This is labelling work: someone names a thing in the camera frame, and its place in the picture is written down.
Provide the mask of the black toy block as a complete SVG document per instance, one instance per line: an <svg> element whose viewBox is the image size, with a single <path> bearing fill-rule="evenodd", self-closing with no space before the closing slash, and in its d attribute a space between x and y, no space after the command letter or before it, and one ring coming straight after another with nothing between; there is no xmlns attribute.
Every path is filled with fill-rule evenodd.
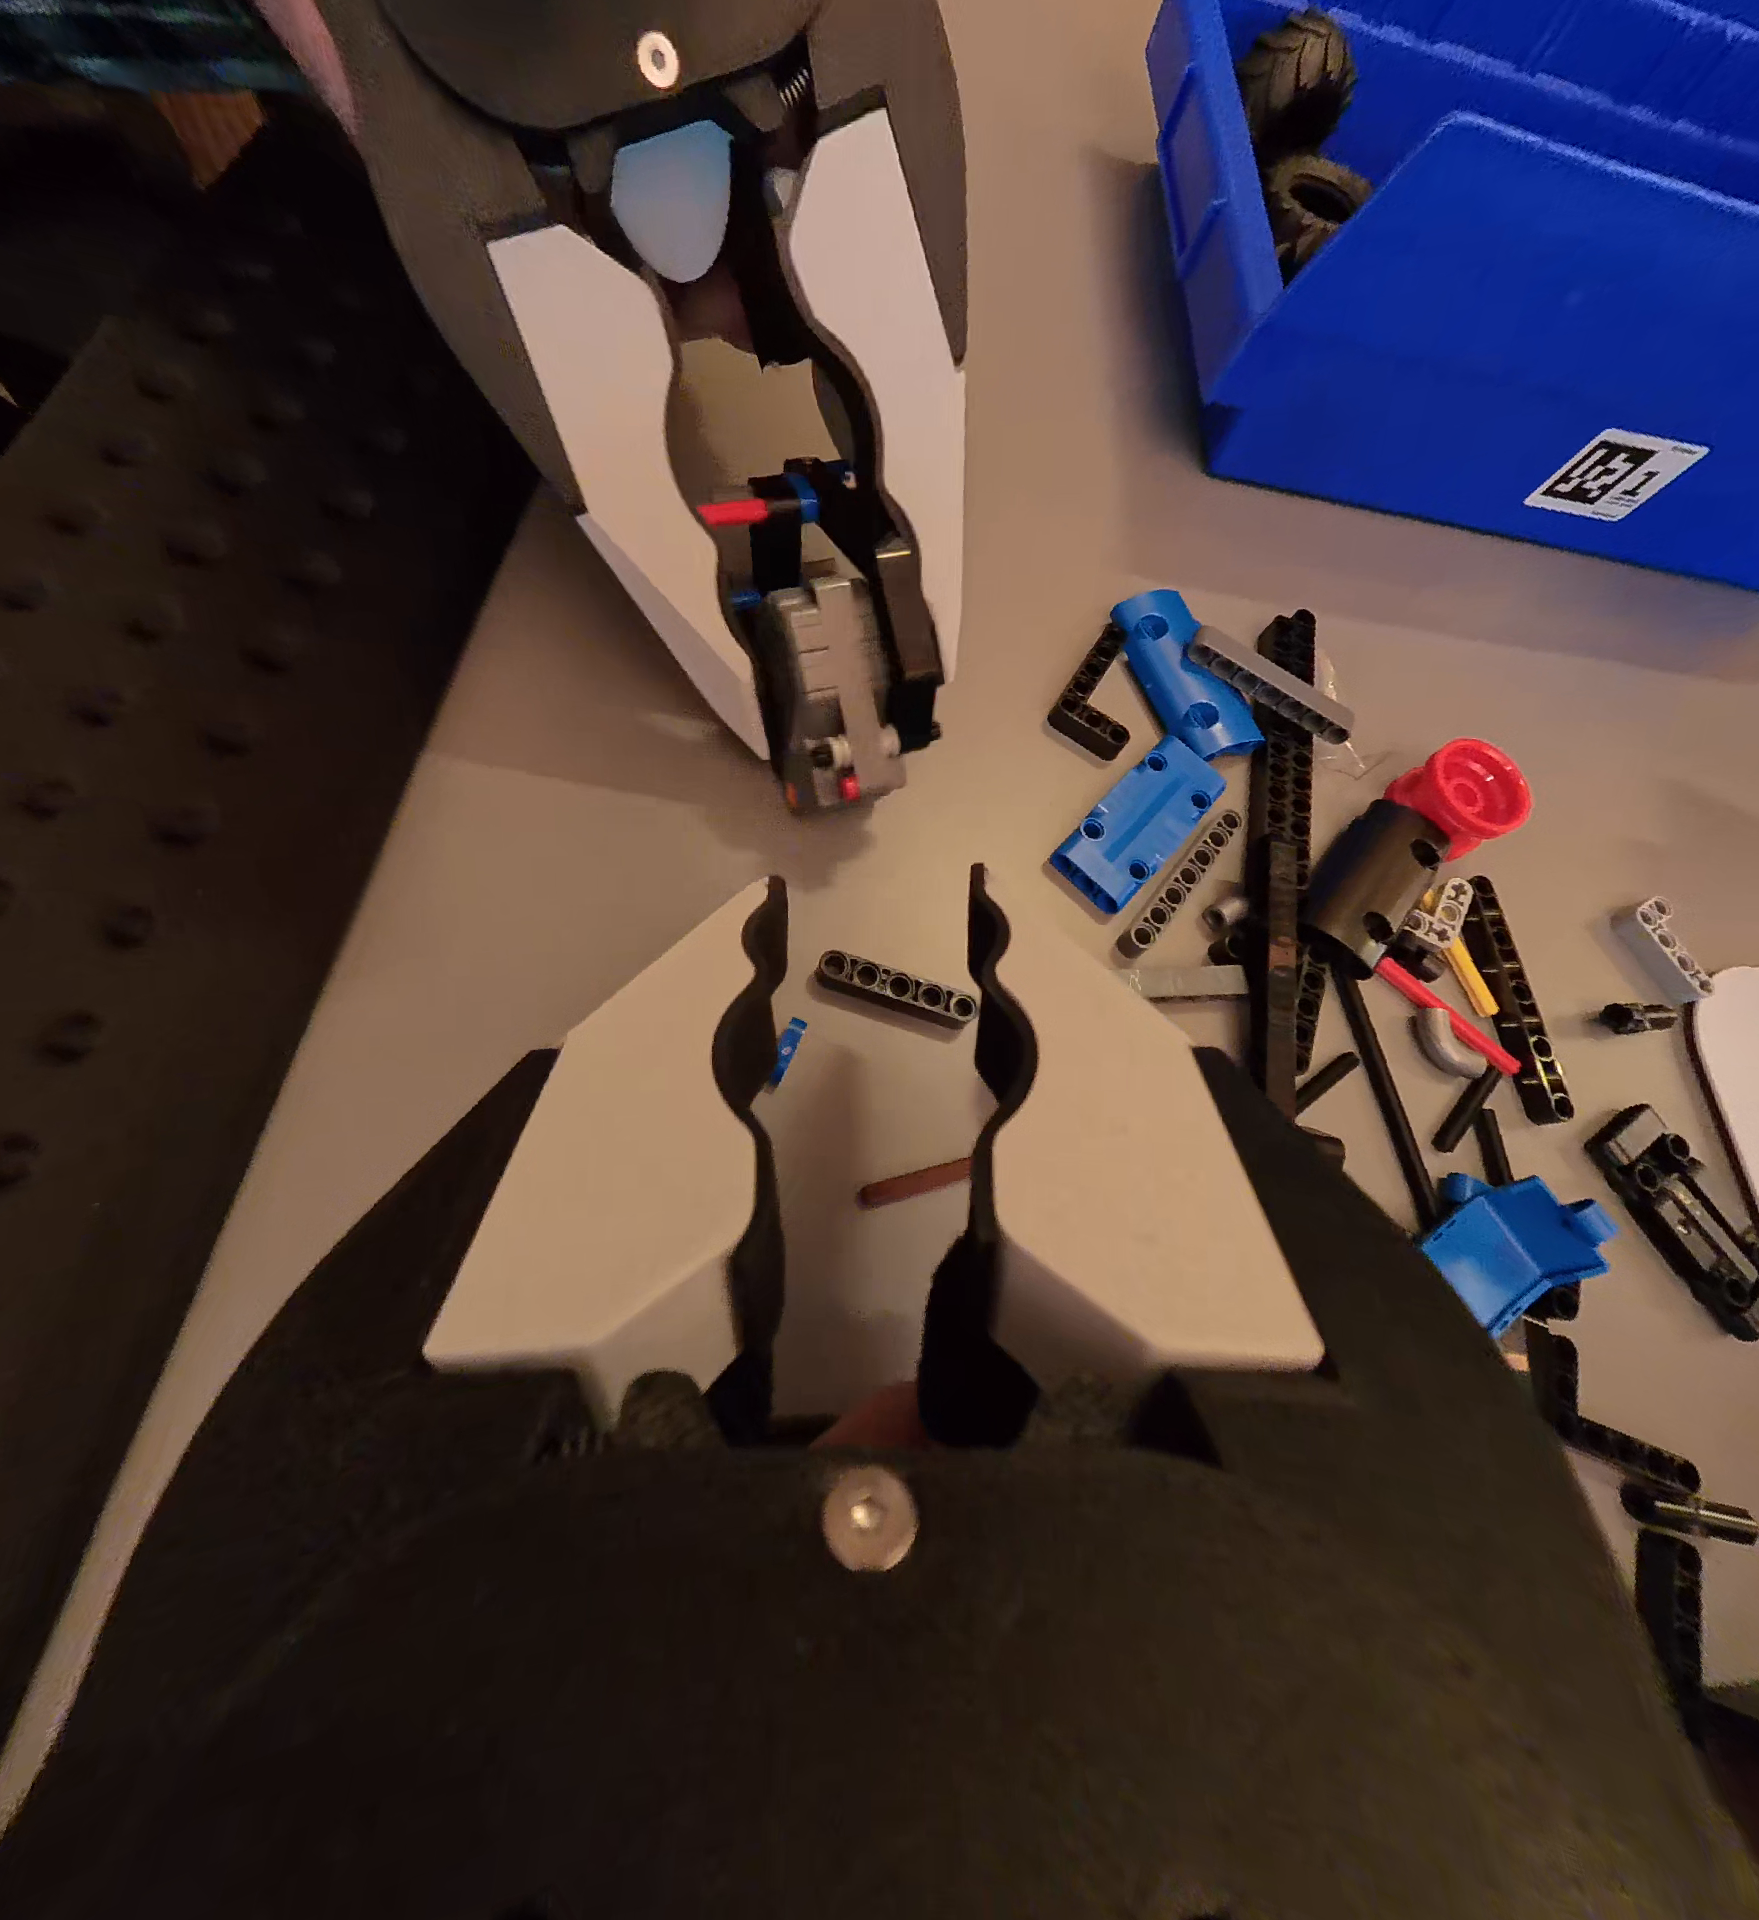
<svg viewBox="0 0 1759 1920"><path fill-rule="evenodd" d="M1369 978L1448 856L1439 826L1376 799L1313 868L1299 912L1313 955L1343 977Z"/></svg>

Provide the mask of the grey toy beam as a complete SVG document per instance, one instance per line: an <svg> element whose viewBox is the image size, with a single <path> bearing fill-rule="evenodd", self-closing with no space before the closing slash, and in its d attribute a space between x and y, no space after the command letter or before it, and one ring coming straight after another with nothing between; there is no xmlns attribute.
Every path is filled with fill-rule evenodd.
<svg viewBox="0 0 1759 1920"><path fill-rule="evenodd" d="M1354 732L1354 714L1324 695L1311 681L1236 641L1215 626L1200 626L1186 644L1186 657L1230 685L1248 702L1264 706L1328 744L1343 747Z"/></svg>

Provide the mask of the black toy frame piece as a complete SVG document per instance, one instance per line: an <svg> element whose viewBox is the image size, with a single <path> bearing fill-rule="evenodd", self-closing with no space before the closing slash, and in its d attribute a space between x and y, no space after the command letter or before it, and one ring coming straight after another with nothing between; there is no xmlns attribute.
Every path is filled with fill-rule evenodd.
<svg viewBox="0 0 1759 1920"><path fill-rule="evenodd" d="M1702 1164L1646 1103L1620 1110L1585 1153L1668 1270L1727 1333L1759 1340L1759 1229L1738 1227Z"/></svg>

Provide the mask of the grey toy motor assembly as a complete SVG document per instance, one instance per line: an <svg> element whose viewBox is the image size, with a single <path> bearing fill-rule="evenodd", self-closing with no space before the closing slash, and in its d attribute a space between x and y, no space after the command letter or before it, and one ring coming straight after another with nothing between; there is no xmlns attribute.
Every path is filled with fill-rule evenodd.
<svg viewBox="0 0 1759 1920"><path fill-rule="evenodd" d="M898 791L909 754L877 716L875 671L883 660L866 588L850 566L818 528L806 526L803 585L778 591L763 610L771 629L754 631L748 528L709 530L724 560L746 563L723 572L723 601L754 662L771 767L787 810L808 820Z"/></svg>

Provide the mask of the blue plastic bin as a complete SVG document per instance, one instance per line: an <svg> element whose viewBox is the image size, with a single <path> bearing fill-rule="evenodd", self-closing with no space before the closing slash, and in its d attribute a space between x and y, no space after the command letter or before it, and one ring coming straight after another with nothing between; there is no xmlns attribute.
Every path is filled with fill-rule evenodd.
<svg viewBox="0 0 1759 1920"><path fill-rule="evenodd" d="M1146 65L1221 479L1759 591L1759 2L1324 4L1371 189L1280 266L1241 89L1301 4Z"/></svg>

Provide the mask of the black L-shaped toy beam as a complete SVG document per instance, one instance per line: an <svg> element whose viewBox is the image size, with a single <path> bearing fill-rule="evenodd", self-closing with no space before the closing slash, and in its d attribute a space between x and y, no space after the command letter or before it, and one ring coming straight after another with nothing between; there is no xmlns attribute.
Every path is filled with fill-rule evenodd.
<svg viewBox="0 0 1759 1920"><path fill-rule="evenodd" d="M1047 728L1103 764L1116 763L1132 742L1125 725L1096 705L1107 673L1125 650L1125 635L1107 621L1092 641L1047 712Z"/></svg>

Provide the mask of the pile of black toy beams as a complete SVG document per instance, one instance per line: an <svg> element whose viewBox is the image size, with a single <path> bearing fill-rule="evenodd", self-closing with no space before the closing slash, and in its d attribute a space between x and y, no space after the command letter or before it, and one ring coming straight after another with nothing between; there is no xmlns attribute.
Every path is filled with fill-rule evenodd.
<svg viewBox="0 0 1759 1920"><path fill-rule="evenodd" d="M1299 610L1274 616L1250 644L1263 655L1319 685L1318 618ZM1268 1102L1286 1117L1304 1110L1304 1071L1310 1039L1328 990L1345 1007L1361 1070L1387 1122L1395 1159L1424 1225L1439 1216L1420 1149L1411 1131L1363 1005L1363 978L1343 977L1315 957L1299 927L1299 912L1319 858L1313 856L1313 801L1318 738L1264 706L1264 744L1250 773L1250 1070Z"/></svg>

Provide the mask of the blue curved toy panel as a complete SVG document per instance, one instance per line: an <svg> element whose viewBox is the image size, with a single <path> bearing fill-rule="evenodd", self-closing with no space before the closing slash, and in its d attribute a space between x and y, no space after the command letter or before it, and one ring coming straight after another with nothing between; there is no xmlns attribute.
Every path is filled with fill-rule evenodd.
<svg viewBox="0 0 1759 1920"><path fill-rule="evenodd" d="M1264 744L1247 698L1190 655L1200 621L1175 590L1135 594L1111 608L1125 660L1168 737L1203 761Z"/></svg>

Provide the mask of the red toy wheel rim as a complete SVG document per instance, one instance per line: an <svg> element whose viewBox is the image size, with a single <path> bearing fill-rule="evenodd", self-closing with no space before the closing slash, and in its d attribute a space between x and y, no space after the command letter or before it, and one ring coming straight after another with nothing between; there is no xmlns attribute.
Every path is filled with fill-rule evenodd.
<svg viewBox="0 0 1759 1920"><path fill-rule="evenodd" d="M1466 858L1520 829L1534 813L1532 788L1498 747L1460 737L1387 784L1383 799L1429 823L1442 859Z"/></svg>

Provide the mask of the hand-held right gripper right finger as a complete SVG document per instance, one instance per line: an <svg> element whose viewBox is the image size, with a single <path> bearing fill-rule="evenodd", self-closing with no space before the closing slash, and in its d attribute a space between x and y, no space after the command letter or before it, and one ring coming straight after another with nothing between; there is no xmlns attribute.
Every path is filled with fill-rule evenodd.
<svg viewBox="0 0 1759 1920"><path fill-rule="evenodd" d="M983 861L964 920L988 1103L925 1304L924 1429L1005 1448L1078 1380L1134 1400L1185 1370L1318 1370L1324 1338L1192 1043L1016 920Z"/></svg>

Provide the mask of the grey desk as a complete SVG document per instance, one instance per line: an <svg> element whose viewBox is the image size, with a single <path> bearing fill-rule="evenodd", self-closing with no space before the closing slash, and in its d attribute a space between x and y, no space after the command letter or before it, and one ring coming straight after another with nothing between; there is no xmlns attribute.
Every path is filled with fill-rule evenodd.
<svg viewBox="0 0 1759 1920"><path fill-rule="evenodd" d="M854 1192L970 1146L984 1092L960 1042L833 1005L811 966L847 946L957 977L977 859L1107 958L1043 870L1103 781L1040 714L1125 590L1178 588L1244 638L1319 616L1368 763L1324 773L1321 829L1444 738L1514 754L1538 808L1488 871L1577 1110L1539 1129L1503 1106L1514 1164L1602 1190L1581 1142L1643 1100L1747 1212L1682 1036L1585 1016L1643 997L1612 912L1650 895L1706 966L1759 969L1759 597L1206 479L1148 123L1137 95L964 109L962 665L944 744L869 828L792 823L565 517L529 510L7 1745L0 1832L187 1437L292 1283L508 1063L771 871L792 899L780 1003L812 1028L771 1117L778 1409L904 1371L960 1199Z"/></svg>

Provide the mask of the blue flat toy panel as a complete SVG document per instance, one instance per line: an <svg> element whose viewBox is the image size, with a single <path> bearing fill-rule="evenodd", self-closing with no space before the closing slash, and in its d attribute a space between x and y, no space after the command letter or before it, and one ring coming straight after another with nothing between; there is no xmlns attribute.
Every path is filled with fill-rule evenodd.
<svg viewBox="0 0 1759 1920"><path fill-rule="evenodd" d="M1094 804L1049 866L1116 917L1186 848L1224 789L1216 767L1168 735Z"/></svg>

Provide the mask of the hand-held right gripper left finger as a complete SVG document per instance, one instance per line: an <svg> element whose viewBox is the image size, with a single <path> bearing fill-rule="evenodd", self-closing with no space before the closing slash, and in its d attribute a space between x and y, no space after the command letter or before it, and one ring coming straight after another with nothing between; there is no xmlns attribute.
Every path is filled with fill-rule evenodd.
<svg viewBox="0 0 1759 1920"><path fill-rule="evenodd" d="M573 1028L426 1364L556 1367L595 1415L678 1374L726 1439L767 1435L785 1238L753 1106L775 1066L787 932L785 882L754 882Z"/></svg>

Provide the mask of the short black toy beam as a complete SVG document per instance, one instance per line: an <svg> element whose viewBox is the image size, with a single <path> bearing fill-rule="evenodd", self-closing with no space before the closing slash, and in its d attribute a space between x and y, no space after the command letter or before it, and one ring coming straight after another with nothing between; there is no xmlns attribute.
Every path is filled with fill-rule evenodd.
<svg viewBox="0 0 1759 1920"><path fill-rule="evenodd" d="M943 1032L964 1029L978 1014L972 993L894 969L890 964L828 949L814 969L814 984L866 1010L890 1010Z"/></svg>

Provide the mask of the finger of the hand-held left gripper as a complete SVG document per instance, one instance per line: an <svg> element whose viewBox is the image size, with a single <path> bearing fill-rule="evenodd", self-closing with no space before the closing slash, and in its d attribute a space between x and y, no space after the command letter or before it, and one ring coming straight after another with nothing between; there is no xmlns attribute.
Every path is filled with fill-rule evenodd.
<svg viewBox="0 0 1759 1920"><path fill-rule="evenodd" d="M486 255L578 493L578 526L717 718L761 761L768 732L718 550L668 450L678 355L651 284L574 229Z"/></svg>
<svg viewBox="0 0 1759 1920"><path fill-rule="evenodd" d="M955 360L890 117L823 132L782 235L797 304L869 422L872 488L909 537L938 662L962 623L964 373Z"/></svg>

